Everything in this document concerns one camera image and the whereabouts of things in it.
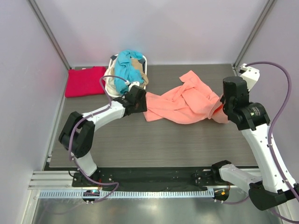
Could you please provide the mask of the salmon pink t-shirt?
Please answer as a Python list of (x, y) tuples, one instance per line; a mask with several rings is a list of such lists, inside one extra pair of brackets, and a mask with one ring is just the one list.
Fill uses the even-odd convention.
[(146, 93), (147, 122), (168, 119), (177, 124), (193, 124), (205, 119), (217, 123), (228, 123), (223, 104), (218, 96), (192, 70), (182, 75), (183, 83), (163, 95)]

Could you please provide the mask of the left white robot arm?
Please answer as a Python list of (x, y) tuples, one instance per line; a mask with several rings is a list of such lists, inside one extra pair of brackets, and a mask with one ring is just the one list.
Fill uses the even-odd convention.
[(68, 151), (69, 159), (74, 161), (83, 175), (84, 183), (92, 187), (99, 181), (99, 175), (96, 173), (98, 167), (90, 153), (94, 133), (114, 120), (146, 111), (146, 91), (142, 87), (132, 85), (128, 92), (111, 99), (104, 107), (83, 114), (72, 112), (69, 115), (58, 140)]

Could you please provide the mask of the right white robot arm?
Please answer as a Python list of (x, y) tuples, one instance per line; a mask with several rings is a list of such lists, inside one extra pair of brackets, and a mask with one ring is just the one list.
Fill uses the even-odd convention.
[(242, 77), (223, 79), (223, 111), (248, 142), (261, 175), (247, 173), (224, 160), (211, 166), (211, 180), (229, 182), (247, 192), (259, 210), (268, 210), (299, 195), (299, 184), (286, 168), (270, 133), (269, 116), (260, 103), (249, 100), (247, 82)]

